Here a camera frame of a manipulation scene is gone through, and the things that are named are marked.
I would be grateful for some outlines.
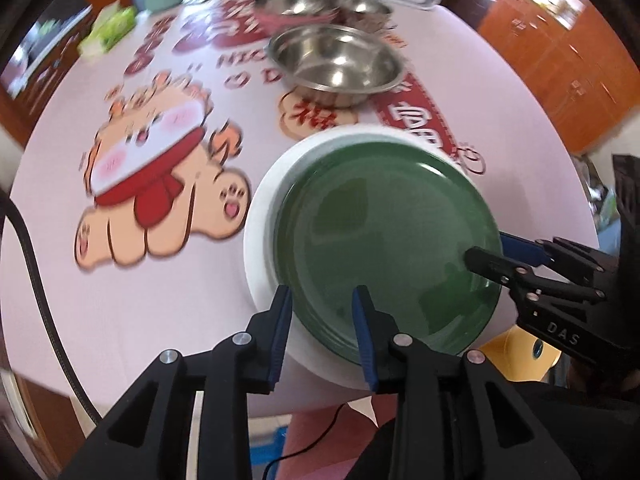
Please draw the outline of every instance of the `blue gripper pad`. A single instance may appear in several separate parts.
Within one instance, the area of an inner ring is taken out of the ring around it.
[[[279,286],[273,303],[281,303],[280,313],[276,322],[273,341],[271,342],[271,362],[269,363],[269,385],[271,391],[280,380],[280,372],[282,371],[282,362],[284,361],[284,351],[289,338],[289,327],[291,325],[291,315],[293,312],[293,299],[291,291],[287,286]]]
[[[353,315],[353,326],[356,329],[356,338],[358,340],[358,352],[360,353],[360,365],[364,372],[364,378],[369,385],[369,390],[376,392],[378,390],[378,368],[376,363],[376,351],[371,338],[371,331],[367,323],[367,317],[364,313],[362,301],[358,289],[353,291],[351,298],[351,313]]]
[[[548,265],[551,258],[545,253],[545,248],[535,242],[518,238],[517,236],[500,232],[502,254],[512,260],[517,260],[531,267]]]

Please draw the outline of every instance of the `pink tablecloth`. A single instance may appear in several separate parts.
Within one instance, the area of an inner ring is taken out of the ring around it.
[[[204,351],[245,327],[255,311],[242,260],[250,196],[287,148],[332,124],[408,129],[467,168],[500,229],[596,245],[569,156],[510,67],[444,8],[397,7],[393,20],[386,38],[410,61],[410,75],[357,110],[321,110],[290,94],[245,0],[142,17],[112,52],[70,70],[36,127],[12,198],[94,402],[113,404],[165,348]],[[154,158],[177,138],[180,153]],[[0,301],[12,367],[69,392],[8,226]],[[514,318],[503,295],[476,343]],[[276,392],[252,397],[250,413],[361,394],[286,359]]]

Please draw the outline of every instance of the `green plate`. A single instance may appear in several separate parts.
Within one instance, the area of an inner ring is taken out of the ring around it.
[[[472,246],[502,252],[489,208],[459,171],[418,148],[366,142],[324,156],[291,187],[274,259],[300,321],[357,363],[357,285],[434,350],[458,354],[478,337],[500,286],[466,270]]]

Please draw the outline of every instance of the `yellow chair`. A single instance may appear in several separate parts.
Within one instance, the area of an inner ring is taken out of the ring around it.
[[[510,381],[541,381],[560,358],[560,351],[513,326],[480,350]]]

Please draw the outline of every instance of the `stainless steel bowl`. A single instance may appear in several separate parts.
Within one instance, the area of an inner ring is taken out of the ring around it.
[[[393,14],[393,9],[378,0],[340,0],[344,23],[364,32],[378,32]]]
[[[392,47],[340,25],[291,28],[271,38],[267,53],[299,95],[327,107],[359,104],[404,78]]]
[[[255,0],[254,9],[282,16],[318,16],[331,13],[337,6],[329,0]]]

